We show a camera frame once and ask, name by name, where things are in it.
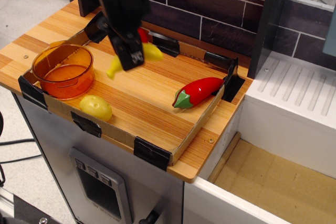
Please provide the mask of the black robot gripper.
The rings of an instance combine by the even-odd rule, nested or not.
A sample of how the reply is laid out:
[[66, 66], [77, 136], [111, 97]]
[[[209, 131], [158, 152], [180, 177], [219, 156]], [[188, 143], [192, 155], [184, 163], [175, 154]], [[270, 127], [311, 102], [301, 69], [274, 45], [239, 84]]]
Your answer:
[[99, 0], [104, 19], [102, 28], [111, 41], [123, 70], [144, 64], [144, 52], [138, 29], [149, 13], [149, 0]]

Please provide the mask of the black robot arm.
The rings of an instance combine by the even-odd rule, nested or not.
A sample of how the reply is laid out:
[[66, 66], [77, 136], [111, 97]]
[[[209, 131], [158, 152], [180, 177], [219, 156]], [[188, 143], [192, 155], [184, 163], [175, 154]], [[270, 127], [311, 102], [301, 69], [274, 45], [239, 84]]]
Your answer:
[[144, 53], [138, 28], [150, 12], [149, 0], [99, 0], [103, 17], [98, 27], [104, 31], [125, 71], [144, 63]]

